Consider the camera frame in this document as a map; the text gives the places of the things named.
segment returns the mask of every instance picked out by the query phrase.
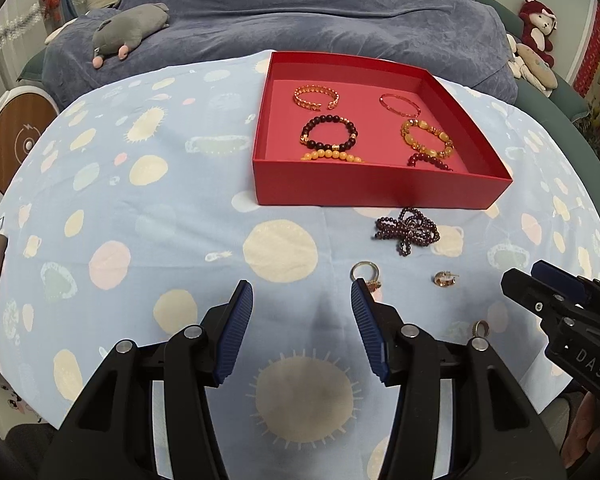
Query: red stuffed animal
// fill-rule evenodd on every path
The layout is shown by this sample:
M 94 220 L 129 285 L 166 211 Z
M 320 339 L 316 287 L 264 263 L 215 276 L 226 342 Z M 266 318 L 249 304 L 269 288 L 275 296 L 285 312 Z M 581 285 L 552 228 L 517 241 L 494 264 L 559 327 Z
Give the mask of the red stuffed animal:
M 519 17 L 525 22 L 522 43 L 538 54 L 549 67 L 553 67 L 554 58 L 547 54 L 554 49 L 549 35 L 555 30 L 558 22 L 553 11 L 537 0 L 525 0 Z

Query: screw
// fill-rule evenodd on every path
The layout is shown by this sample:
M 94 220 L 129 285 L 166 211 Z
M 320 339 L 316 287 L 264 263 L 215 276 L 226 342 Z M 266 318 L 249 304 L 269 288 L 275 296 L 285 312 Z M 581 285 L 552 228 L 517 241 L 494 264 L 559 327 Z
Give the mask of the screw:
M 202 335 L 202 327 L 198 325 L 187 326 L 184 329 L 184 337 L 187 339 L 195 339 Z
M 476 337 L 471 341 L 471 346 L 474 347 L 478 352 L 484 352 L 487 348 L 489 348 L 489 343 L 486 339 Z
M 400 329 L 400 333 L 405 337 L 417 337 L 420 329 L 415 325 L 407 324 Z
M 127 353 L 127 352 L 129 352 L 129 350 L 131 350 L 133 347 L 134 347 L 134 344 L 133 344 L 131 341 L 129 341 L 129 340 L 127 340 L 127 339 L 125 339 L 125 340 L 122 340 L 122 341 L 120 341 L 120 342 L 119 342 L 119 343 L 116 345 L 116 351 L 117 351 L 119 354 L 126 354 L 126 353 Z

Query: polka dot tablecloth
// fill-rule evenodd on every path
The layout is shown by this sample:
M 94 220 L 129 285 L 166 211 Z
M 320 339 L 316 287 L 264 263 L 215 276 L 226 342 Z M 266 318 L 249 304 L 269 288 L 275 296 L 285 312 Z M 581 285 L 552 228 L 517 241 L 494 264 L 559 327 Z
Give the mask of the polka dot tablecloth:
M 436 338 L 464 344 L 487 320 L 543 409 L 569 378 L 542 354 L 537 318 L 503 297 L 502 273 L 544 259 L 600 279 L 600 219 L 549 135 L 516 108 L 443 82 L 514 183 L 485 211 L 424 211 L 440 241 L 403 258 L 372 239 L 374 219 L 397 210 L 256 204 L 251 147 L 269 57 L 100 88 L 42 135 L 0 205 L 6 379 L 58 427 L 117 341 L 164 341 L 247 279 L 254 310 L 234 373 L 208 391 L 230 477 L 374 480 L 397 391 L 371 373 L 349 303 L 350 268 L 371 260 L 378 300 Z M 458 284 L 433 285 L 447 269 Z M 164 428 L 155 434 L 168 475 Z

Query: red box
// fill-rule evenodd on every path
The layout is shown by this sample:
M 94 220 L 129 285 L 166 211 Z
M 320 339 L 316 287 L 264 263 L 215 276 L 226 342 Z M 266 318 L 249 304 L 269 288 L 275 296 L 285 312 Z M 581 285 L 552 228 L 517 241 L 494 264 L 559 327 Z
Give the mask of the red box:
M 293 101 L 299 86 L 317 84 L 340 95 L 331 111 L 323 94 L 303 94 L 321 102 L 321 112 Z M 406 120 L 384 108 L 379 97 L 396 93 L 422 110 L 419 119 L 444 130 L 454 142 L 443 171 L 426 162 L 406 165 L 414 152 L 400 134 Z M 411 113 L 408 103 L 391 106 Z M 300 144 L 306 122 L 321 114 L 338 114 L 358 130 L 351 155 L 355 163 L 320 158 L 302 161 L 310 152 Z M 425 146 L 442 149 L 429 132 L 411 128 Z M 343 124 L 322 123 L 311 132 L 320 142 L 347 139 Z M 256 196 L 261 205 L 382 206 L 487 209 L 512 183 L 500 157 L 445 88 L 426 70 L 380 59 L 315 52 L 274 52 L 265 82 L 253 147 Z

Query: gray plush toy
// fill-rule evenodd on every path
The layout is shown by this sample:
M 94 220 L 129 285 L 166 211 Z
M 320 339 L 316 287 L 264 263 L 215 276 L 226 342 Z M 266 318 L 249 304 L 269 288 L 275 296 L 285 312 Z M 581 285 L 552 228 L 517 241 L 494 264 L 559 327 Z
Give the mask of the gray plush toy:
M 144 38 L 169 27 L 168 10 L 165 4 L 142 4 L 102 22 L 93 33 L 93 67 L 100 68 L 105 56 L 125 59 Z

